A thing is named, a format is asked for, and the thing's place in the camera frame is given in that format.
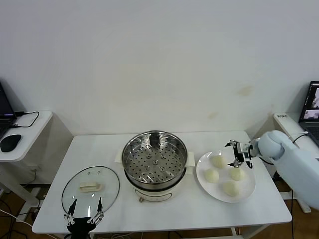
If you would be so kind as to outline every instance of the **stainless steel steamer basket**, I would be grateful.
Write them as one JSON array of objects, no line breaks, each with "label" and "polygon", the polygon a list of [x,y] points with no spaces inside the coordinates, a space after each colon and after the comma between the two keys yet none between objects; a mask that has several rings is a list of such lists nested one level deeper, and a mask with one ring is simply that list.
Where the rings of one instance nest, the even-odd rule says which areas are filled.
[{"label": "stainless steel steamer basket", "polygon": [[166,190],[185,174],[187,150],[175,135],[148,131],[132,138],[122,152],[128,180],[146,191]]}]

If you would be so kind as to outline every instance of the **white plate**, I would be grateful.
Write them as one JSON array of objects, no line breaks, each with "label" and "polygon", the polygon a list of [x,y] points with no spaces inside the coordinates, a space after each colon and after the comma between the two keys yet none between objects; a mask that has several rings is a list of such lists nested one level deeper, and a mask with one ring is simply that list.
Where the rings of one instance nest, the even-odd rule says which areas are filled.
[{"label": "white plate", "polygon": [[[235,181],[229,175],[229,170],[232,167],[227,166],[226,168],[216,168],[213,166],[210,158],[213,156],[220,155],[219,153],[221,153],[221,155],[225,157],[227,164],[232,163],[234,161],[233,154],[227,151],[208,152],[204,154],[199,159],[196,166],[196,175],[197,175],[199,183],[201,184],[201,186],[207,193],[209,193],[214,198],[223,202],[237,203],[249,198],[253,194],[256,188],[254,169],[248,168],[246,163],[242,164],[241,169],[244,170],[246,177],[241,181]],[[204,173],[209,168],[214,168],[219,172],[218,183],[209,183],[206,181]],[[223,183],[227,181],[234,181],[235,183],[238,184],[240,188],[240,194],[238,196],[230,197],[224,192]]]}]

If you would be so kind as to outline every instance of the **glass lid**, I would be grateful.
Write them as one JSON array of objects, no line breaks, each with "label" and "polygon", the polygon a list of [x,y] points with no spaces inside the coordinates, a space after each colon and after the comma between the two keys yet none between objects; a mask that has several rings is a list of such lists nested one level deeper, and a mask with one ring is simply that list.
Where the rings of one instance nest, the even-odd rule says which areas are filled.
[{"label": "glass lid", "polygon": [[86,168],[77,173],[65,186],[62,207],[66,213],[76,201],[73,217],[93,217],[97,213],[101,198],[103,212],[115,202],[120,189],[116,173],[107,167]]}]

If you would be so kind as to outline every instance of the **pot handle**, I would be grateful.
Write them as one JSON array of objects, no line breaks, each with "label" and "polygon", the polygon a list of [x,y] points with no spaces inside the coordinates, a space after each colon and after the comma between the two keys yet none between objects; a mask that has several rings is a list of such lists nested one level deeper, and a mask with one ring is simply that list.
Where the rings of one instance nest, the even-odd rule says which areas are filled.
[{"label": "pot handle", "polygon": [[195,155],[193,152],[188,152],[186,174],[193,175],[193,167],[195,167]]},{"label": "pot handle", "polygon": [[119,151],[118,154],[115,157],[115,161],[116,163],[119,163],[121,165],[121,167],[123,168],[122,165],[122,151]]}]

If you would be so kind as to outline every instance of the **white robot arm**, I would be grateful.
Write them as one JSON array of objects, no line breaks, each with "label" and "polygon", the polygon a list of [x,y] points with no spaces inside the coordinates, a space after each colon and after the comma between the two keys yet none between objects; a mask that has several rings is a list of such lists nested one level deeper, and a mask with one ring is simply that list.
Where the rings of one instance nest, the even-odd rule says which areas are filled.
[{"label": "white robot arm", "polygon": [[251,156],[271,161],[285,182],[309,206],[319,209],[319,160],[310,152],[302,151],[284,133],[274,130],[253,140],[250,145],[237,143],[234,146],[233,164],[238,165],[236,152],[243,155],[247,151],[243,150],[245,146],[249,147],[248,153]]}]

